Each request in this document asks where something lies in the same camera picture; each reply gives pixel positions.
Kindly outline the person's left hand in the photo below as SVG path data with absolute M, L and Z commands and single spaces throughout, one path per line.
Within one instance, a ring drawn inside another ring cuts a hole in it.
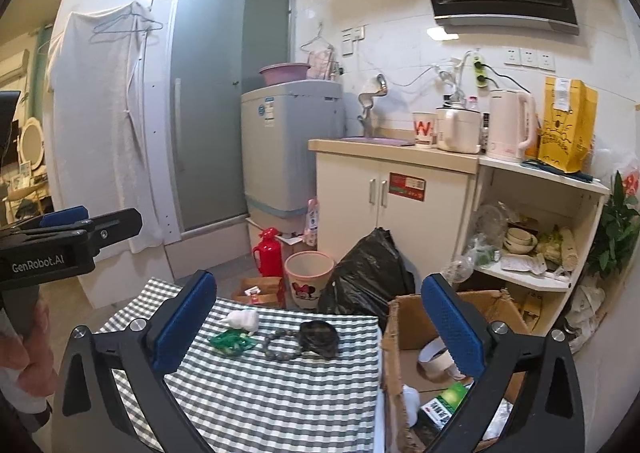
M 47 398 L 55 391 L 58 373 L 50 345 L 50 311 L 38 299 L 34 326 L 26 338 L 1 336 L 1 366 L 18 372 L 17 386 L 33 397 Z

